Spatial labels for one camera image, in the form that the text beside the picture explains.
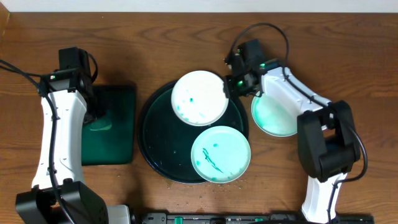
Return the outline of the green sponge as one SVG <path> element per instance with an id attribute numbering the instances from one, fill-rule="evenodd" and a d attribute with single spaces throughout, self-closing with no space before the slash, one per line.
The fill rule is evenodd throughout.
<path id="1" fill-rule="evenodd" d="M 91 123 L 88 126 L 88 129 L 90 131 L 107 131 L 112 128 L 112 122 L 110 121 L 96 121 L 94 123 Z"/>

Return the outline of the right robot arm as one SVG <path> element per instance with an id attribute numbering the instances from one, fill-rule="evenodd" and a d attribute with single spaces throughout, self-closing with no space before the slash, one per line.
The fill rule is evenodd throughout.
<path id="1" fill-rule="evenodd" d="M 311 223 L 335 221 L 341 185 L 361 179 L 368 169 L 349 104 L 317 95 L 292 74 L 285 60 L 269 60 L 257 39 L 233 42 L 224 62 L 232 71 L 225 78 L 227 97 L 269 97 L 296 120 L 298 158 L 308 175 L 302 215 Z"/>

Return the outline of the light green plate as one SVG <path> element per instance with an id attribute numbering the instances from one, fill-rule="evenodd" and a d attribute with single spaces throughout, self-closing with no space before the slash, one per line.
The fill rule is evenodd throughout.
<path id="1" fill-rule="evenodd" d="M 196 138 L 190 158 L 200 177 L 212 183 L 225 184 L 245 173 L 251 161 L 251 147 L 237 129 L 215 126 Z"/>
<path id="2" fill-rule="evenodd" d="M 252 99 L 251 114 L 257 126 L 271 136 L 288 137 L 297 133 L 296 119 L 270 96 L 256 93 Z"/>

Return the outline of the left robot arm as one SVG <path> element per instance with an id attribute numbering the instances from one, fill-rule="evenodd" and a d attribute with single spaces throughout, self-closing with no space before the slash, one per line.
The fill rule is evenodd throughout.
<path id="1" fill-rule="evenodd" d="M 130 223 L 129 207 L 107 205 L 83 176 L 82 130 L 103 115 L 93 92 L 94 58 L 71 47 L 58 59 L 59 69 L 33 82 L 44 114 L 42 146 L 32 188 L 17 194 L 16 212 L 24 223 Z"/>

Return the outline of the white plate with green stains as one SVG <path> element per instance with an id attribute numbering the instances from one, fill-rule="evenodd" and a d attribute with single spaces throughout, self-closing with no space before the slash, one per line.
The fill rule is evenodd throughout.
<path id="1" fill-rule="evenodd" d="M 224 81 L 209 71 L 189 72 L 172 88 L 172 109 L 177 118 L 191 126 L 214 123 L 223 116 L 228 104 Z"/>

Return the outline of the light green plate front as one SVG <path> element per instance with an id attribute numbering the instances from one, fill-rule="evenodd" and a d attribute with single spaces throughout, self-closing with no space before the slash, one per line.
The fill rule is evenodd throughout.
<path id="1" fill-rule="evenodd" d="M 200 177 L 212 183 L 225 184 L 245 173 L 251 161 L 251 147 L 237 129 L 215 126 L 196 138 L 190 158 Z"/>

